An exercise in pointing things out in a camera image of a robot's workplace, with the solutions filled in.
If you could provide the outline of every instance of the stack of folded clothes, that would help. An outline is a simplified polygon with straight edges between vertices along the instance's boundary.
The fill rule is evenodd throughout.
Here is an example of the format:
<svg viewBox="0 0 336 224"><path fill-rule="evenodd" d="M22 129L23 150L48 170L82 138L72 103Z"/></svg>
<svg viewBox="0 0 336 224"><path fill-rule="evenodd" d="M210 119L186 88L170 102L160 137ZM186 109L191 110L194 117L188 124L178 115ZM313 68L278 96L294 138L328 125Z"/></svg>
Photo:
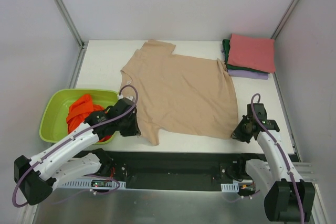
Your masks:
<svg viewBox="0 0 336 224"><path fill-rule="evenodd" d="M223 54L230 76L267 80L275 72L273 39L232 34L223 40Z"/></svg>

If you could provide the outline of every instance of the white wall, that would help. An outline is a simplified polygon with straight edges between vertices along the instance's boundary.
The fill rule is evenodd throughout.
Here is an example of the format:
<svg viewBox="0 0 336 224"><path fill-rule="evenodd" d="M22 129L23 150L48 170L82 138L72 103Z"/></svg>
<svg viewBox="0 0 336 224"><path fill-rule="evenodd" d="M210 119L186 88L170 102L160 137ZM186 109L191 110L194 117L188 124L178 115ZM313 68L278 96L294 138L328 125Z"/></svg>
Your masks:
<svg viewBox="0 0 336 224"><path fill-rule="evenodd" d="M78 52L53 0L0 0L1 224L17 218L14 160L44 148L41 116L51 95L68 84Z"/></svg>
<svg viewBox="0 0 336 224"><path fill-rule="evenodd" d="M291 0L63 0L83 40L271 37Z"/></svg>
<svg viewBox="0 0 336 224"><path fill-rule="evenodd" d="M336 223L336 0L302 0L276 40L276 66L302 159Z"/></svg>

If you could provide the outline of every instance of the table top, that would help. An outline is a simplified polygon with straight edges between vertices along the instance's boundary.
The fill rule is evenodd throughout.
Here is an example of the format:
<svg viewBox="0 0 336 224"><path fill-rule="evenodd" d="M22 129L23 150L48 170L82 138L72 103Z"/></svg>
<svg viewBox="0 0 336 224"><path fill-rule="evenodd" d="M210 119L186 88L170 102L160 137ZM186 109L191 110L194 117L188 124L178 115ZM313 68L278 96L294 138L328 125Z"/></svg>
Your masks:
<svg viewBox="0 0 336 224"><path fill-rule="evenodd" d="M76 88L107 89L118 91L120 70L140 49L144 40L91 40L81 66ZM220 41L167 41L176 45L175 54L205 59L223 59ZM273 75L268 80L232 77L238 102L238 116L247 113L246 105L252 95L261 94L267 116L277 121L282 143L288 154L294 153ZM188 153L263 153L258 143L249 144L233 139L218 139L159 130L160 144L153 146L139 136L122 137L119 132L105 145L91 145L86 150L102 147L106 151L125 152L188 152Z"/></svg>

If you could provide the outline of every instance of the beige shirt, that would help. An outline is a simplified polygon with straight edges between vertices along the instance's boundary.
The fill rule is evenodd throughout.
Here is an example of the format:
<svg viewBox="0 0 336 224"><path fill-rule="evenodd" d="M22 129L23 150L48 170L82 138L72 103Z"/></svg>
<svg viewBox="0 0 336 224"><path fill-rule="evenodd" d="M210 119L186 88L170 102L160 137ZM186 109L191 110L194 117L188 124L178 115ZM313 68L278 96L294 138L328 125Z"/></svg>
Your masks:
<svg viewBox="0 0 336 224"><path fill-rule="evenodd" d="M231 77L220 60L174 55L175 45L146 42L122 68L122 84L135 86L141 135L159 144L159 129L222 139L238 124ZM135 96L126 88L124 96Z"/></svg>

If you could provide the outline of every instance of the green basket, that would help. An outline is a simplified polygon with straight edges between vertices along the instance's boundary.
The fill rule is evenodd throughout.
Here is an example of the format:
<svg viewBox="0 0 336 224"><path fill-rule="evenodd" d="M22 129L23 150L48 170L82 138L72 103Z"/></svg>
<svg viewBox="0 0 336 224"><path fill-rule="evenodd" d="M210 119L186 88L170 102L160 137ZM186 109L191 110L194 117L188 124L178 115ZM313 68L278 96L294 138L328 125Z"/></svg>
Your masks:
<svg viewBox="0 0 336 224"><path fill-rule="evenodd" d="M110 90L62 89L56 92L51 97L42 117L40 137L43 141L57 143L68 135L66 117L69 114L69 107L84 94L90 94L93 103L104 108L115 105L118 101L117 93ZM114 135L109 140L96 144L107 144L113 137Z"/></svg>

